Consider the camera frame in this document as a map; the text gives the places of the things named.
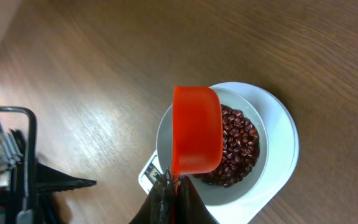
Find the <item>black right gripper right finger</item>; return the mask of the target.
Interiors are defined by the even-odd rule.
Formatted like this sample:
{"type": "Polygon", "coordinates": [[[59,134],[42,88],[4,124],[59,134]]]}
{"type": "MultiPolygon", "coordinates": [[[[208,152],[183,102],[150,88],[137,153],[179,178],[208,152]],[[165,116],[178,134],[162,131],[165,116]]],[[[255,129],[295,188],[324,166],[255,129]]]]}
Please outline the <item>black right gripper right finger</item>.
{"type": "Polygon", "coordinates": [[[188,176],[182,176],[175,200],[176,224],[217,224],[188,176]]]}

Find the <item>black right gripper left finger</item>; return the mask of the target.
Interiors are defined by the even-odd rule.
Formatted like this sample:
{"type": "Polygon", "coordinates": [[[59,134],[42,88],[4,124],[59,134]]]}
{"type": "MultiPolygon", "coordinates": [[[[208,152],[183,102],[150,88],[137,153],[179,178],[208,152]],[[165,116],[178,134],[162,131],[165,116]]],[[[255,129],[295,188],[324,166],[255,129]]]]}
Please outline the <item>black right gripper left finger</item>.
{"type": "Polygon", "coordinates": [[[173,182],[168,174],[156,175],[145,202],[130,224],[171,224],[173,182]]]}

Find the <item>red plastic measuring scoop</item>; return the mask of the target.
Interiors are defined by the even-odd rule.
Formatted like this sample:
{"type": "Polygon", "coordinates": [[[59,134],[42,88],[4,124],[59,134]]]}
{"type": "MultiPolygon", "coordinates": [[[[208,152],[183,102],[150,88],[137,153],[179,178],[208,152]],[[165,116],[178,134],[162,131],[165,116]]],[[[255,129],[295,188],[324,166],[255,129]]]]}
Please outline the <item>red plastic measuring scoop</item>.
{"type": "Polygon", "coordinates": [[[223,127],[217,94],[206,86],[176,86],[173,89],[172,126],[170,170],[176,195],[181,174],[211,172],[221,162],[223,127]]]}

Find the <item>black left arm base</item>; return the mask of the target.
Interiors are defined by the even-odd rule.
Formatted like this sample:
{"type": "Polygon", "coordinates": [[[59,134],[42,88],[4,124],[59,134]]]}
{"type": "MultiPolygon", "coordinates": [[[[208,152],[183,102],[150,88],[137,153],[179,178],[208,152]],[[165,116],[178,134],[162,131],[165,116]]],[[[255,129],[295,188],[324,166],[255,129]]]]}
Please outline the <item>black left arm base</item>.
{"type": "Polygon", "coordinates": [[[37,118],[28,108],[0,106],[2,113],[28,117],[28,135],[10,130],[1,141],[0,175],[8,184],[0,187],[0,223],[61,223],[53,193],[92,187],[96,181],[64,174],[37,161],[37,118]]]}

